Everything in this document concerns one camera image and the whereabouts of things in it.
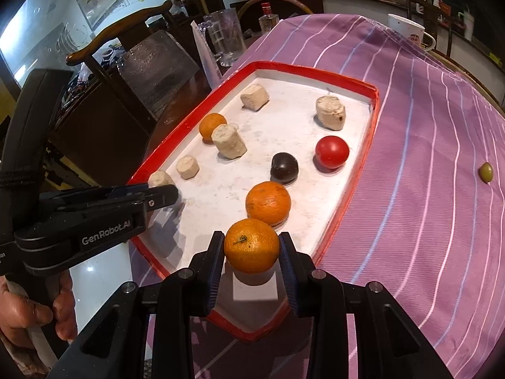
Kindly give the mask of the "person left hand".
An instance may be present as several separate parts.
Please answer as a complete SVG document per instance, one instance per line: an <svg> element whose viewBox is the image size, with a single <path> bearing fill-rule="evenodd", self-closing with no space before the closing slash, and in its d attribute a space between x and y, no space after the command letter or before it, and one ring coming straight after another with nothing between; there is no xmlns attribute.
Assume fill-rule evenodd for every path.
<svg viewBox="0 0 505 379"><path fill-rule="evenodd" d="M1 277L1 331L15 346L33 349L28 328L42 327L56 319L56 334L61 340L77 336L73 281L68 270L59 275L59 294L48 307L11 292L6 278Z"/></svg>

